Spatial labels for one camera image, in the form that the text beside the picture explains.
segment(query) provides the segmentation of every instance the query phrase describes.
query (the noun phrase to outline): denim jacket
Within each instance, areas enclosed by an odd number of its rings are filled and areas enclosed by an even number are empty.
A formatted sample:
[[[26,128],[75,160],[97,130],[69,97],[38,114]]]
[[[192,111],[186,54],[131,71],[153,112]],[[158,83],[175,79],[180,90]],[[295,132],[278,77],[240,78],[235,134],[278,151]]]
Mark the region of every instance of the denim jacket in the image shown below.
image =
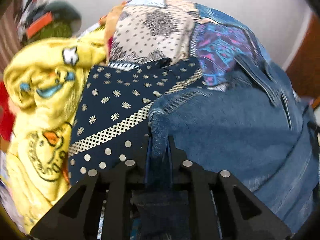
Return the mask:
[[[294,233],[312,211],[318,183],[319,146],[308,128],[313,112],[295,100],[276,64],[235,59],[227,91],[186,89],[154,102],[148,182],[161,180],[167,169],[163,153],[173,135],[189,160],[209,171],[231,171]]]

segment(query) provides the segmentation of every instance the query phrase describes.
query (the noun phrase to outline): dark fabric item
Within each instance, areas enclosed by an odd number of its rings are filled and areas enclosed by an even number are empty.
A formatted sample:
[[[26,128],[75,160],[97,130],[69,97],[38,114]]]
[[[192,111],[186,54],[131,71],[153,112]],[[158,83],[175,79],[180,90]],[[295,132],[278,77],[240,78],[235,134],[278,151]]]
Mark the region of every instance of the dark fabric item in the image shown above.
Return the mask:
[[[319,146],[307,126],[315,117],[295,100],[279,67],[265,62],[257,67],[245,55],[236,61],[226,92],[187,89],[153,103],[148,116],[150,167],[158,171],[153,180],[162,179],[159,167],[173,135],[189,160],[209,171],[231,171],[297,232],[310,215],[318,183]]]
[[[57,20],[64,20],[66,22],[81,20],[80,13],[66,1],[52,1],[44,6],[44,11],[52,12]]]
[[[188,192],[133,192],[141,218],[141,239],[170,234],[172,239],[189,239]]]
[[[71,134],[71,184],[90,169],[112,168],[119,163],[121,154],[128,159],[141,147],[142,138],[148,133],[148,109],[155,99],[185,87],[204,86],[196,58],[172,66],[169,63],[170,59],[162,59],[128,72],[103,66],[92,68]]]

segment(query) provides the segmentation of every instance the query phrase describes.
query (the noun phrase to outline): yellow towel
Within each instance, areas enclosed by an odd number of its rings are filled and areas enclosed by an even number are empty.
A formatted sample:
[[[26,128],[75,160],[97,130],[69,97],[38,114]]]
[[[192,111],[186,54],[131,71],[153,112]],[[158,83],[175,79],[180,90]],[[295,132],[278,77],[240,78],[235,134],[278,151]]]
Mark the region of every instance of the yellow towel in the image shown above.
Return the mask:
[[[62,168],[90,68],[105,59],[104,30],[83,38],[49,38],[19,51],[4,71],[21,111],[7,151],[9,189],[29,233],[68,190]]]

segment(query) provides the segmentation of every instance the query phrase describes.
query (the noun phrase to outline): silver bolt head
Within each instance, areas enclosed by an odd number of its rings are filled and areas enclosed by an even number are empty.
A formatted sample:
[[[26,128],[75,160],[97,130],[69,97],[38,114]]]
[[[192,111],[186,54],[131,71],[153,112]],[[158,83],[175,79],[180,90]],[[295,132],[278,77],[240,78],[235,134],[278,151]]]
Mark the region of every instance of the silver bolt head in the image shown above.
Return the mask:
[[[182,162],[182,165],[185,167],[191,167],[192,166],[192,161],[185,160]]]
[[[220,175],[224,178],[228,178],[228,177],[230,177],[231,173],[230,173],[230,171],[223,170],[223,171],[220,171]]]
[[[125,161],[125,165],[127,165],[127,166],[133,166],[134,164],[135,164],[136,162],[134,161],[134,160],[126,160]]]

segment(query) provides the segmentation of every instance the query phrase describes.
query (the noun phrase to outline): navy fabric with gold dots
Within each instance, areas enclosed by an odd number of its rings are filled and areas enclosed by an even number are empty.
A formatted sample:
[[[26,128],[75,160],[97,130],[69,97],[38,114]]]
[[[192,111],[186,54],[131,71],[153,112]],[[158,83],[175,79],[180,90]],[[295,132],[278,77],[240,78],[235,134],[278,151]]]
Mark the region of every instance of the navy fabric with gold dots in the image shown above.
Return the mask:
[[[200,68],[198,59],[191,57],[169,66],[165,58],[141,65],[130,71],[96,65],[90,71],[84,87],[82,100],[76,113],[71,134],[73,143],[86,141],[90,145],[91,135],[96,135],[117,123],[126,120],[143,107],[166,93],[177,82],[190,80]],[[202,87],[202,75],[185,87]],[[70,183],[75,184],[84,174],[95,169],[110,169],[120,159],[129,159],[134,150],[141,147],[144,134],[148,133],[148,120],[113,136],[87,150],[69,157]]]

